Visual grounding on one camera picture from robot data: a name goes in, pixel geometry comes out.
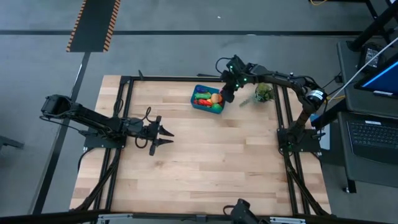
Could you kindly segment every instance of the wooden tabletop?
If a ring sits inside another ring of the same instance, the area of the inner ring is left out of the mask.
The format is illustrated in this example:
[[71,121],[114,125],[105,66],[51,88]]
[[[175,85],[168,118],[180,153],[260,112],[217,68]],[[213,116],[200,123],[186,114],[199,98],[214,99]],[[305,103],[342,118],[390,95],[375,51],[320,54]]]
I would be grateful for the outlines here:
[[[97,112],[112,115],[119,80],[116,75],[103,78]],[[284,161],[277,150],[275,102],[249,103],[240,108],[239,104],[254,93],[255,86],[246,85],[221,114],[212,114],[192,108],[190,98],[197,84],[223,86],[209,82],[134,82],[129,116],[142,118],[151,106],[149,118],[161,115],[165,129],[175,135],[174,143],[158,147],[155,156],[150,156],[149,146],[139,149],[133,138],[127,139],[112,211],[221,215],[225,205],[243,198],[251,203],[256,215],[291,215]],[[296,118],[301,105],[292,91],[289,95]],[[329,212],[319,162],[311,154],[300,155],[308,189]],[[104,149],[95,149],[82,160],[71,208],[79,206],[96,185],[103,156]],[[105,186],[101,207],[107,190]],[[301,202],[298,189],[296,193]]]

